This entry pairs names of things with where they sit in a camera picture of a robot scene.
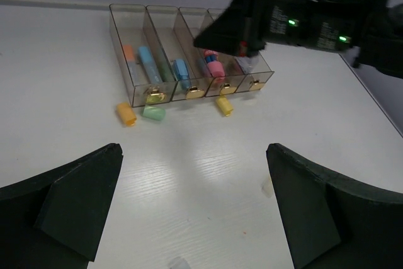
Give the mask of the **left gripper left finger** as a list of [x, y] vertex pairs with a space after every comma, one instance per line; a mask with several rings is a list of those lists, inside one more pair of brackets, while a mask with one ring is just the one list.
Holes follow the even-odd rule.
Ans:
[[1, 268], [87, 268], [123, 162], [120, 144], [1, 188]]

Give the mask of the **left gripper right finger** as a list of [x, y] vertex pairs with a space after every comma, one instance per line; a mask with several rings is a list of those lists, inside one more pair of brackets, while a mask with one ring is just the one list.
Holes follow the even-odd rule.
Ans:
[[294, 268], [402, 268], [402, 194], [266, 151]]

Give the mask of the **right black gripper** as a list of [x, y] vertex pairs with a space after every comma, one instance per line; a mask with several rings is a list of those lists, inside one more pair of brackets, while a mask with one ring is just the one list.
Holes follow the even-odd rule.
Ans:
[[343, 53], [353, 66], [402, 76], [402, 5], [388, 0], [232, 0], [193, 40], [199, 49], [253, 57], [266, 42]]

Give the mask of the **small clear jar blue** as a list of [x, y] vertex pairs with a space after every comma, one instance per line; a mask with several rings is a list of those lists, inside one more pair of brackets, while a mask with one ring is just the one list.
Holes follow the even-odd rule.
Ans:
[[236, 57], [235, 60], [237, 61], [239, 67], [241, 68], [244, 74], [252, 73], [253, 69], [259, 63], [259, 57]]

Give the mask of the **yellow highlighter pen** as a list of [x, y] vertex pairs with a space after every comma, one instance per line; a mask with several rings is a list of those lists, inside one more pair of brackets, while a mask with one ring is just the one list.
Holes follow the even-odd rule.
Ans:
[[267, 178], [263, 181], [261, 185], [261, 191], [268, 198], [271, 198], [273, 196], [274, 188], [272, 180], [270, 178]]

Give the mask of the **yellow pen cap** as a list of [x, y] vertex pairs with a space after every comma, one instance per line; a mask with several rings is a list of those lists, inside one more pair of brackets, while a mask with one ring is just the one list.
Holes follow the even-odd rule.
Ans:
[[219, 96], [215, 102], [223, 116], [229, 117], [232, 115], [234, 108], [226, 96]]

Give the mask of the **green highlighter pen top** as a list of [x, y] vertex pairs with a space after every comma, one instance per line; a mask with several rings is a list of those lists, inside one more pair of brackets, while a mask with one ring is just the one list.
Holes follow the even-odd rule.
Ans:
[[164, 55], [164, 52], [162, 50], [158, 50], [156, 53], [156, 62], [157, 62], [157, 68], [159, 70], [159, 74], [161, 76], [161, 79], [164, 82], [174, 82], [176, 79], [172, 75], [171, 72], [171, 65], [167, 61], [166, 56]]

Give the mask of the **green highlighter pen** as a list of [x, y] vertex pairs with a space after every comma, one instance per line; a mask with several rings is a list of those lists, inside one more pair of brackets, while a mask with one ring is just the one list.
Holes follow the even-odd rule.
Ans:
[[176, 257], [168, 264], [169, 269], [191, 269], [189, 263], [182, 257]]
[[164, 82], [174, 82], [176, 79], [172, 75], [171, 72], [171, 65], [167, 61], [166, 56], [164, 55], [164, 52], [162, 50], [158, 50], [156, 53], [156, 62], [157, 62], [157, 68], [159, 70], [159, 74], [161, 76], [161, 79]]

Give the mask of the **blue highlighter pen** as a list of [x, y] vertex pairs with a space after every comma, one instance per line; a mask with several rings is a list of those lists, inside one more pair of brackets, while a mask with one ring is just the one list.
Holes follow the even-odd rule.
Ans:
[[159, 74], [157, 64], [147, 46], [140, 46], [137, 49], [138, 57], [145, 69], [145, 72], [152, 84], [161, 84], [163, 80]]

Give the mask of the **grey orange-tip highlighter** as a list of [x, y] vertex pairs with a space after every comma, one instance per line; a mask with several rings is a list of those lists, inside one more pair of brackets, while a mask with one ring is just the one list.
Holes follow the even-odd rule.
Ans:
[[122, 49], [125, 59], [123, 77], [127, 84], [135, 87], [139, 81], [139, 74], [137, 70], [137, 59], [133, 47], [130, 44], [123, 44]]

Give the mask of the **green pen cap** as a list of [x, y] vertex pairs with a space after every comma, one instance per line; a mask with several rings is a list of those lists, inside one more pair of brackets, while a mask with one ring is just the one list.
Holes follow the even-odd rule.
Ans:
[[166, 117], [166, 111], [157, 106], [146, 105], [142, 110], [142, 117], [155, 122], [162, 122]]

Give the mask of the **green highlighter pen bottom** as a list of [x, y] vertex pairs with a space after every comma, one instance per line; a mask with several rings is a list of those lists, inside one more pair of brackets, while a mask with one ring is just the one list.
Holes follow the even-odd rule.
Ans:
[[182, 257], [176, 257], [168, 264], [169, 269], [191, 269], [189, 263]]

